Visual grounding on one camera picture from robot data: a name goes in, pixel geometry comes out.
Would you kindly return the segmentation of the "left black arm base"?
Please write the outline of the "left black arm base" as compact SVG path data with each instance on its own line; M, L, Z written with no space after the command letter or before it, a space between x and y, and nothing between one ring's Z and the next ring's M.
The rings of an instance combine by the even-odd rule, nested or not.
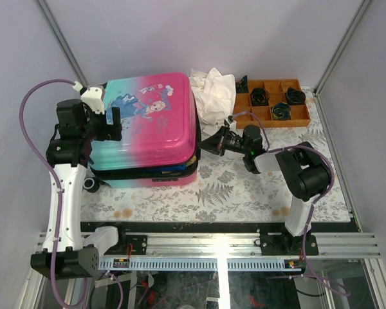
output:
M147 240L146 234L119 230L118 243L113 251L115 254L125 254L126 256L144 256L147 252Z

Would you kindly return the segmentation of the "blue shirt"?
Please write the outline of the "blue shirt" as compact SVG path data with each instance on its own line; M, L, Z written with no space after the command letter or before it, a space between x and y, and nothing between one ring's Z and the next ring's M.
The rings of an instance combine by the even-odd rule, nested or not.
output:
M162 174L168 174L168 173L176 172L176 171L184 171L188 166L192 165L196 161L197 161L196 156L193 156L189 161L185 162L184 164L160 167L158 170Z

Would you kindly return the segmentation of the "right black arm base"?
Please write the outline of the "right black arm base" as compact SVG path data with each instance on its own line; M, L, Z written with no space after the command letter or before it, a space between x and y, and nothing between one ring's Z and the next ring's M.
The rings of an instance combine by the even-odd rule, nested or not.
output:
M319 255L316 237L310 231L305 237L303 232L301 236L292 236L285 227L280 232L260 232L253 245L259 247L264 256Z

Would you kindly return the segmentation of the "pink and teal suitcase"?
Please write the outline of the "pink and teal suitcase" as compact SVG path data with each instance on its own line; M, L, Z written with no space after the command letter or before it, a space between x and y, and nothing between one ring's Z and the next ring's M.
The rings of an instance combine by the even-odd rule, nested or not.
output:
M201 151L199 120L190 82L184 73L162 73L109 80L104 84L108 124L112 107L120 108L121 141L93 141L83 188L187 185L195 180ZM196 156L184 171L168 174L160 167L181 165Z

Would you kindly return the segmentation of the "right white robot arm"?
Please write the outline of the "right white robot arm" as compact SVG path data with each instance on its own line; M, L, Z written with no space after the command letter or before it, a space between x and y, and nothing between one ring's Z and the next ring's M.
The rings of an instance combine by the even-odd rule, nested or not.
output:
M262 144L267 141L262 133L261 128L248 125L239 136L225 125L198 147L218 156L226 151L240 153L247 171L253 174L282 173L292 199L284 223L288 233L280 238L280 245L286 253L294 254L303 247L302 236L311 228L314 204L332 188L335 175L327 158L310 143L268 150Z

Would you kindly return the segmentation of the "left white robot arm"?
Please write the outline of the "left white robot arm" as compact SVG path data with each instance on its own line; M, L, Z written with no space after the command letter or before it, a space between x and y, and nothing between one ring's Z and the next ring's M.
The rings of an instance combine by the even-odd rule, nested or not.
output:
M50 169L51 201L46 237L30 265L48 279L95 277L100 257L108 250L123 253L128 239L115 227L99 227L83 238L80 229L82 190L91 154L91 143L122 138L120 110L113 108L113 122L100 108L92 109L80 99L59 102L58 122L46 151Z

